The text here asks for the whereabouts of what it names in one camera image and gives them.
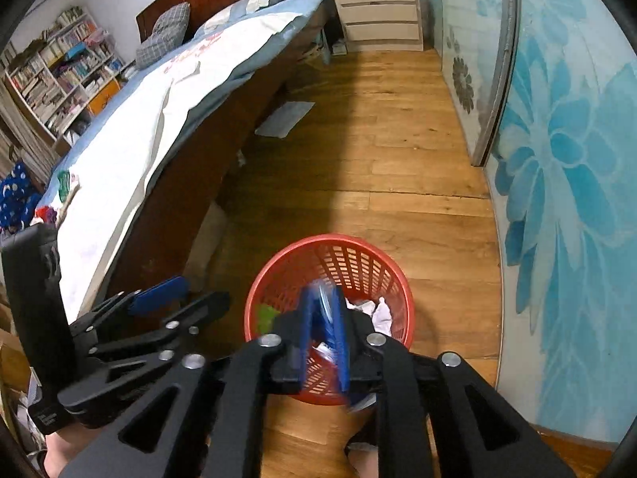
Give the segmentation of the person's left hand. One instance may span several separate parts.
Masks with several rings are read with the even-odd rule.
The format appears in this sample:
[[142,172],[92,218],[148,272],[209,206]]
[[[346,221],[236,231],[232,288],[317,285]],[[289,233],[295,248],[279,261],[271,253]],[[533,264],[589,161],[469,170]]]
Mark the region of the person's left hand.
[[103,428],[91,429],[80,423],[70,424],[45,436],[47,454],[44,457],[44,472],[57,478],[66,465],[97,438]]

